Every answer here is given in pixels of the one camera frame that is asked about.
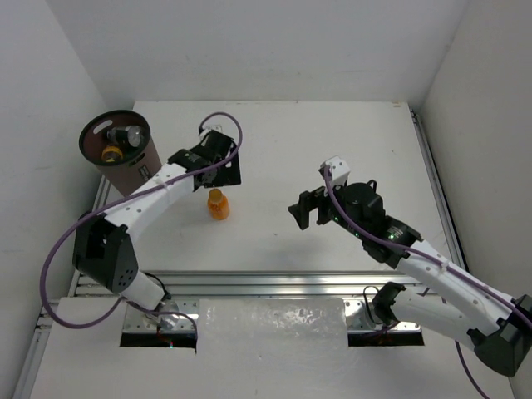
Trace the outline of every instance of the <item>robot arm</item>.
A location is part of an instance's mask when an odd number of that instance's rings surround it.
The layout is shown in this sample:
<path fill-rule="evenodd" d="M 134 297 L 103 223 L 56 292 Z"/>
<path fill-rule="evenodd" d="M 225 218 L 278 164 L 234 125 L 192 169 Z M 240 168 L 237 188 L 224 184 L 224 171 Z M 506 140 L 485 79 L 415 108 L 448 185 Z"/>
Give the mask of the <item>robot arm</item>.
<path fill-rule="evenodd" d="M 112 293 L 141 308 L 154 310 L 164 299 L 163 289 L 139 270 L 133 243 L 142 231 L 173 203 L 199 187 L 240 184 L 238 154 L 230 166 L 206 173 L 191 172 L 213 165 L 229 156 L 236 148 L 234 141 L 218 131 L 208 131 L 202 141 L 190 150 L 180 150 L 168 159 L 159 172 L 135 193 L 164 185 L 149 195 L 128 201 L 91 219 L 76 232 L 74 264 Z M 179 176 L 174 183 L 166 184 Z"/>
<path fill-rule="evenodd" d="M 325 173 L 331 174 L 328 184 L 344 215 L 338 211 L 325 187 L 312 192 L 305 191 L 299 196 L 299 202 L 288 208 L 299 228 L 308 227 L 308 215 L 317 209 L 318 224 L 334 221 L 360 239 L 364 250 L 377 262 L 412 276 L 448 301 L 442 303 L 421 297 L 400 284 L 387 283 L 372 301 L 374 314 L 385 324 L 402 320 L 424 325 L 463 343 L 496 372 L 514 376 L 532 346 L 532 331 L 529 327 L 506 306 L 474 284 L 464 281 L 461 276 L 485 288 L 487 284 L 439 254 L 413 228 L 387 215 L 382 198 L 377 194 L 377 182 L 370 180 L 349 185 L 349 167 L 338 157 L 327 160 L 320 172 L 323 176 Z M 345 215 L 366 233 L 356 231 Z M 419 254 L 405 251 L 405 247 L 430 255 L 443 267 Z M 491 293 L 513 303 L 528 319 L 532 318 L 530 296 L 514 299 L 493 288 L 489 289 Z M 372 319 L 364 314 L 358 316 L 360 320 Z"/>

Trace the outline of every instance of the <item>orange bottle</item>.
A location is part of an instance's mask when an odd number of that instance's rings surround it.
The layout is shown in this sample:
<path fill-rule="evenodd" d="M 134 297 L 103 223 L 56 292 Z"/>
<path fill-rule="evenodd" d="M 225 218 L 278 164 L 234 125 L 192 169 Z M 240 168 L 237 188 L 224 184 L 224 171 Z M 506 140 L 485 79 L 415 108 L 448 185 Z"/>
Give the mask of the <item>orange bottle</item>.
<path fill-rule="evenodd" d="M 227 197 L 218 189 L 209 191 L 207 206 L 213 219 L 224 220 L 229 216 L 229 202 Z"/>

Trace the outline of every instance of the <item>yellow object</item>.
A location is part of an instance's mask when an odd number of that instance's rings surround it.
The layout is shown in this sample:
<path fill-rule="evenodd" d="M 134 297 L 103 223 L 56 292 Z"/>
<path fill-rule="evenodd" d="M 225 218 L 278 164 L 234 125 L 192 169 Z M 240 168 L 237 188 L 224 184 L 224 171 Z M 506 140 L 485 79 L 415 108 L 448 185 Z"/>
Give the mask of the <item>yellow object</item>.
<path fill-rule="evenodd" d="M 108 145 L 101 152 L 101 160 L 104 162 L 116 162 L 118 160 L 122 160 L 123 158 L 124 154 L 122 153 L 122 150 L 116 145 Z"/>
<path fill-rule="evenodd" d="M 218 189 L 209 191 L 207 206 L 213 219 L 224 220 L 229 216 L 229 202 L 227 197 Z"/>

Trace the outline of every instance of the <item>brown bucket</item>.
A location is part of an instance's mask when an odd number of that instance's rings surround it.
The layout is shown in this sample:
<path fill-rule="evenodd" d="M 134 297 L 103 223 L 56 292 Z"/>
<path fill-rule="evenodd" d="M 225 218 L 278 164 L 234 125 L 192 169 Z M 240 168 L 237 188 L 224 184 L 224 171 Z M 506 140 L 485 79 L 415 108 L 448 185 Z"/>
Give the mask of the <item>brown bucket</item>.
<path fill-rule="evenodd" d="M 131 125 L 143 129 L 139 147 L 127 152 L 122 160 L 111 163 L 101 160 L 102 151 L 109 144 L 107 131 L 112 127 Z M 94 118 L 81 132 L 80 150 L 124 196 L 141 187 L 161 167 L 157 149 L 151 139 L 150 125 L 134 111 L 110 111 Z"/>

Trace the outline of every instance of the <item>white tabletop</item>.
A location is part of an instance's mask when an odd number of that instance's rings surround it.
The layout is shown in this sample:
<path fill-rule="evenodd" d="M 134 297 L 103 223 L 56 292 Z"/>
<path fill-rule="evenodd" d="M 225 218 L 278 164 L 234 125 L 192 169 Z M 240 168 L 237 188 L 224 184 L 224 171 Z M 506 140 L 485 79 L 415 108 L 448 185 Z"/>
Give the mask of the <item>white tabletop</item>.
<path fill-rule="evenodd" d="M 443 228 L 407 104 L 379 102 L 137 102 L 163 162 L 198 143 L 198 124 L 227 111 L 244 128 L 243 184 L 223 188 L 231 215 L 209 216 L 207 190 L 176 203 L 135 244 L 140 268 L 167 271 L 390 270 L 333 223 L 299 230 L 287 208 L 323 185 L 318 167 L 340 155 L 350 181 L 377 181 L 388 214 L 447 255 Z M 215 117 L 236 137 L 232 122 Z M 110 192 L 109 200 L 119 198 Z"/>

